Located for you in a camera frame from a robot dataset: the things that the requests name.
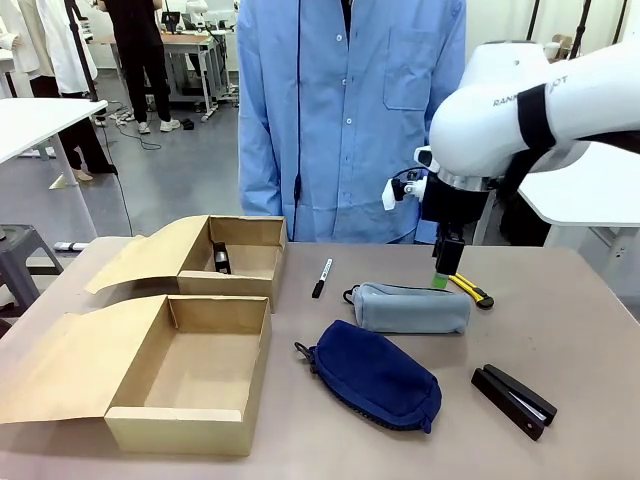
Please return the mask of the black white marker pen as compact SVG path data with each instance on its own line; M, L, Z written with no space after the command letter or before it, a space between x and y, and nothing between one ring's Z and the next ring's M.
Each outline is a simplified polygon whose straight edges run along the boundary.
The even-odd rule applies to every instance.
M328 258L326 263L325 263L325 265L324 265L323 271L322 271L322 273L321 273L321 275L320 275L318 281L316 282L316 284L314 286L314 289L312 291L311 297L313 299L319 299L320 298L321 293L322 293L322 291L324 289L327 277L329 275L332 263L333 263L333 259L332 258Z

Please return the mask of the white desk with white legs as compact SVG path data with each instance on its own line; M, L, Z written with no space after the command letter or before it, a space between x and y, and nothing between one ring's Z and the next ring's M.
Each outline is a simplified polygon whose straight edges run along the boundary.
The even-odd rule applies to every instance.
M593 143L564 169L528 175L519 193L550 225L546 247L581 251L616 294L640 299L640 154Z

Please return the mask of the yellow black utility knife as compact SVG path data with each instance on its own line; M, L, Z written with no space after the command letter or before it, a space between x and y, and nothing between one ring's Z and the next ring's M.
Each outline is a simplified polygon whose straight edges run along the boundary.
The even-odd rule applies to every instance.
M479 286L466 279L459 273L449 276L449 280L471 297L475 306L482 310L490 310L494 306L494 299Z

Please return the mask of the grey fabric pencil case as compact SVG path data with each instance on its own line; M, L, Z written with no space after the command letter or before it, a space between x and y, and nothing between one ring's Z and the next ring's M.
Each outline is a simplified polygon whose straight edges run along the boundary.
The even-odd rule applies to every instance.
M343 292L357 325L381 334L463 334L471 303L442 289L366 282Z

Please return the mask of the grey metal stool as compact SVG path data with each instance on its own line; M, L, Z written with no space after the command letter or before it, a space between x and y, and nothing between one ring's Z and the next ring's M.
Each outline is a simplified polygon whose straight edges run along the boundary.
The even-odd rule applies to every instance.
M52 266L28 267L28 259L43 250ZM33 276L60 275L64 271L52 250L31 225L0 225L0 286L6 285L14 301L0 307L0 316L21 316L40 296Z

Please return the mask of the black tripod pole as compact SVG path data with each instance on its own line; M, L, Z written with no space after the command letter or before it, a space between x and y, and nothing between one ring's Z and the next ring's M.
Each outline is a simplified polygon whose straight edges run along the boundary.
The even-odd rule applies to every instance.
M87 62L86 55L84 53L85 42L80 36L80 30L79 30L79 26L78 26L78 24L76 22L76 19L75 19L72 1L71 0L64 0L64 6L65 6L66 15L67 15L67 18L68 18L68 21L69 21L69 29L70 29L70 31L72 33L72 36L73 36L73 40L74 40L75 47L76 47L76 50L77 50L78 58L79 58L79 61L80 61L80 64L81 64L81 68L82 68L82 72L83 72L83 75L84 75L84 79L85 79L85 82L87 84L90 101L91 102L97 102L98 101L97 91L96 91L93 79L91 77L91 72L90 72L90 69L89 69L89 65L88 65L88 62Z

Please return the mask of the small black boxed item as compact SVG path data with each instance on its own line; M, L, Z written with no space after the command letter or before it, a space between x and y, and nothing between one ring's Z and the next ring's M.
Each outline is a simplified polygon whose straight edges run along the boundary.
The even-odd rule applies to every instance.
M224 242L213 243L212 258L216 272L228 275L232 273L229 253Z

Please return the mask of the black stapler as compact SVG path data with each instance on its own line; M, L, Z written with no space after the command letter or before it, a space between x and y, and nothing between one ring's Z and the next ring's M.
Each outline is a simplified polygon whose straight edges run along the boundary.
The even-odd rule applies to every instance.
M533 441L557 414L555 406L494 365L476 368L471 384Z

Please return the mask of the white desk with round corner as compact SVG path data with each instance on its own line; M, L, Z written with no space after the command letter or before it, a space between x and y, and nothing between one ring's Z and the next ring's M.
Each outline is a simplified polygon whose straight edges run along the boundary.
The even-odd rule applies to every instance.
M78 181L69 165L59 133L71 125L105 108L106 100L65 98L0 99L0 165L17 158L24 151L48 140L66 188L75 194L80 205L81 224L88 228L88 241L98 237Z

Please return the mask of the background person in white coat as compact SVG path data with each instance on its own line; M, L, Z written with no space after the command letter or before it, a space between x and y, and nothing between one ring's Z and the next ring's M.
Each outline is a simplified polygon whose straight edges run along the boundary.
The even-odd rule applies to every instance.
M12 52L34 97L80 99L89 91L64 0L0 0L0 19L7 27L0 48ZM88 118L59 137L77 180L115 172Z

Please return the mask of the large open cardboard box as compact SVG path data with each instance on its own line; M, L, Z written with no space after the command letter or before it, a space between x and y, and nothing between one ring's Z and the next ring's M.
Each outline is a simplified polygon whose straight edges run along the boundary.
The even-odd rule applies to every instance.
M265 297L157 295L62 316L0 386L0 424L97 418L120 450L250 453Z

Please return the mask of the cardboard box holding black item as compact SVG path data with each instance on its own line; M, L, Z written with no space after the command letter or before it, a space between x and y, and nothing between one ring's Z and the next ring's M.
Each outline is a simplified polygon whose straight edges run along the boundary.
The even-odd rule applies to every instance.
M230 275L215 271L214 242L226 244ZM182 295L267 297L274 306L287 242L283 217L184 217L148 237L134 237L85 290L96 294L116 285L167 280Z

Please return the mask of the background workbench with equipment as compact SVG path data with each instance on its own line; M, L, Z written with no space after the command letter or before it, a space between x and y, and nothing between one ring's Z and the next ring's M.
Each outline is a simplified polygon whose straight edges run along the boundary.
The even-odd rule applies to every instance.
M164 43L170 101L204 103L201 121L207 122L230 90L225 35L162 34L161 38ZM186 61L190 54L198 57L201 93L185 92L189 88Z

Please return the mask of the background person in black clothes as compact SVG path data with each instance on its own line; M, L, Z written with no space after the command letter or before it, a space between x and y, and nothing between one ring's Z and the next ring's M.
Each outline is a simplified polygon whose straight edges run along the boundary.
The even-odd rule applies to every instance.
M111 19L139 133L150 133L145 79L151 86L160 131L169 133L179 129L180 121L170 112L164 46L156 25L155 12L162 9L162 0L95 0L95 5Z

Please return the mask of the navy blue fabric pouch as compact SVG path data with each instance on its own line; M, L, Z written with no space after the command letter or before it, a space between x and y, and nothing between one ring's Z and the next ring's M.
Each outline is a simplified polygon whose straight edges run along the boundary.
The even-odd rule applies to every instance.
M442 405L437 378L386 337L334 321L310 347L312 374L351 410L393 431L432 431Z

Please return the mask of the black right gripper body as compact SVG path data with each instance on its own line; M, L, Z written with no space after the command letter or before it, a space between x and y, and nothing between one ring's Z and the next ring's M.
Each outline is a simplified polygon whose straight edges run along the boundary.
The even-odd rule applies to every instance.
M464 234L467 225L476 223L482 215L489 192L459 190L441 181L435 174L425 177L422 200L422 234L436 235L439 227L448 226Z

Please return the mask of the person's right forearm blue sleeve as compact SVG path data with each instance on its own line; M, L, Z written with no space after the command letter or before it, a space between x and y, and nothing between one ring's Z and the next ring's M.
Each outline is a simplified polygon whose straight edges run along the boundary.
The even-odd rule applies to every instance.
M249 216L281 216L280 173L271 136L256 117L239 116L239 195Z

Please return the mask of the person in blue shirt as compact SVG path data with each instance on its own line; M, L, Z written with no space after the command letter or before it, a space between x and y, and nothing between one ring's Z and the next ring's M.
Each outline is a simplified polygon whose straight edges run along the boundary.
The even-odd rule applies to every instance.
M241 0L239 116L268 130L297 242L426 243L387 181L465 68L466 0Z

